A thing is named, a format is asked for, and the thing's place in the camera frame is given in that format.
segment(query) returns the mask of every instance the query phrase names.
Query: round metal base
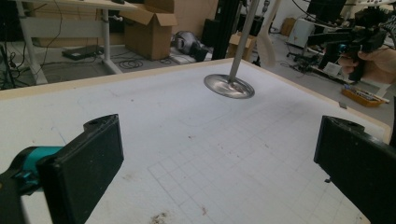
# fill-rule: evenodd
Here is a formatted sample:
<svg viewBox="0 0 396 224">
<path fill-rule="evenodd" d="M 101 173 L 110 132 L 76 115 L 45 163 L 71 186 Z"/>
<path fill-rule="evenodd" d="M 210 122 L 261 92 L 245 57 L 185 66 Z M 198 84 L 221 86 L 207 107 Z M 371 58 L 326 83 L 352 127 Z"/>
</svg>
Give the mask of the round metal base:
<svg viewBox="0 0 396 224">
<path fill-rule="evenodd" d="M 205 77 L 205 85 L 215 93 L 234 99 L 248 99 L 254 96 L 254 89 L 247 82 L 235 78 L 229 82 L 229 76 L 214 74 Z"/>
</svg>

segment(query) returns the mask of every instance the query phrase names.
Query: white table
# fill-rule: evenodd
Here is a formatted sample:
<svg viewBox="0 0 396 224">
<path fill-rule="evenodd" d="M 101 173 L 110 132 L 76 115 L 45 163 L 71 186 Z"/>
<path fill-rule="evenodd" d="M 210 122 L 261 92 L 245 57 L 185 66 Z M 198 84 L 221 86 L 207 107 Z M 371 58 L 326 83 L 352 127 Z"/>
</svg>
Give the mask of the white table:
<svg viewBox="0 0 396 224">
<path fill-rule="evenodd" d="M 360 211 L 313 162 L 321 117 L 389 127 L 251 63 L 247 100 L 209 90 L 232 59 L 0 92 L 0 171 L 29 146 L 64 146 L 82 124 L 120 115 L 125 161 L 87 223 L 360 223 Z M 42 193 L 24 197 L 50 223 Z"/>
<path fill-rule="evenodd" d="M 59 6 L 72 7 L 93 7 L 102 9 L 101 21 L 68 21 L 62 20 L 60 32 L 60 20 L 47 18 L 27 17 L 24 13 L 22 2 L 58 4 Z M 121 70 L 110 60 L 110 39 L 109 39 L 109 10 L 134 10 L 135 6 L 125 2 L 124 5 L 116 4 L 110 0 L 16 0 L 21 28 L 23 31 L 26 48 L 29 52 L 30 69 L 34 74 L 37 85 L 47 84 L 39 61 L 35 57 L 35 50 L 32 37 L 55 37 L 59 34 L 62 37 L 102 37 L 104 39 L 105 57 L 103 63 L 109 68 L 112 74 L 122 73 Z"/>
</svg>

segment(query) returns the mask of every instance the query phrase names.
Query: human hand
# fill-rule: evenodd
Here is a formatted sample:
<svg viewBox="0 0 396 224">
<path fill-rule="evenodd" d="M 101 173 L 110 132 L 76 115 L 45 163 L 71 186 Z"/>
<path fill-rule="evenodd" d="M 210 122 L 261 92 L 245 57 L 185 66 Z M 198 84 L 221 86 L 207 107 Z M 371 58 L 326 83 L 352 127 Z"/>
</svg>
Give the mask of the human hand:
<svg viewBox="0 0 396 224">
<path fill-rule="evenodd" d="M 363 77 L 382 83 L 396 82 L 396 50 L 383 47 L 371 53 L 359 52 L 358 57 L 365 62 Z M 345 74 L 350 74 L 358 66 L 349 55 L 344 54 L 338 60 Z"/>
</svg>

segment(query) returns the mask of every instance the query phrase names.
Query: black pole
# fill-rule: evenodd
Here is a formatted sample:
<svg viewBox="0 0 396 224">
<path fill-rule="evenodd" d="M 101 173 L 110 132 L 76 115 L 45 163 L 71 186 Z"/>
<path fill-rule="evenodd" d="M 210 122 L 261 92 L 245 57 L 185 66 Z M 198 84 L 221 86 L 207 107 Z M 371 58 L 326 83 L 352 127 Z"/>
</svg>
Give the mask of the black pole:
<svg viewBox="0 0 396 224">
<path fill-rule="evenodd" d="M 222 2 L 223 6 L 219 15 L 219 32 L 214 43 L 212 60 L 225 58 L 240 0 L 225 0 Z"/>
</svg>

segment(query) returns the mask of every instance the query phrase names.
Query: white desk leg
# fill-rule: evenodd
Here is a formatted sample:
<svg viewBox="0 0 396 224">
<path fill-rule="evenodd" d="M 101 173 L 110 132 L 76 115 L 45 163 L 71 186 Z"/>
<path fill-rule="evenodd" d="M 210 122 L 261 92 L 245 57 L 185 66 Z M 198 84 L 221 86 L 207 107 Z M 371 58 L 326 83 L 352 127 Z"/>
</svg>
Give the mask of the white desk leg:
<svg viewBox="0 0 396 224">
<path fill-rule="evenodd" d="M 105 58 L 103 63 L 113 74 L 121 74 L 122 71 L 110 59 L 110 25 L 108 22 L 108 10 L 102 10 L 103 20 L 103 38 L 105 40 Z"/>
<path fill-rule="evenodd" d="M 44 76 L 44 72 L 41 69 L 40 64 L 37 62 L 37 59 L 35 57 L 35 49 L 33 47 L 32 37 L 30 37 L 29 29 L 28 29 L 28 27 L 26 27 L 27 17 L 24 14 L 22 2 L 16 1 L 16 4 L 17 4 L 17 8 L 18 8 L 19 17 L 20 17 L 23 38 L 26 43 L 26 48 L 27 48 L 27 51 L 29 54 L 30 70 L 31 70 L 33 77 L 35 79 L 35 84 L 36 85 L 48 84 L 48 81 L 47 81 L 46 77 Z"/>
</svg>

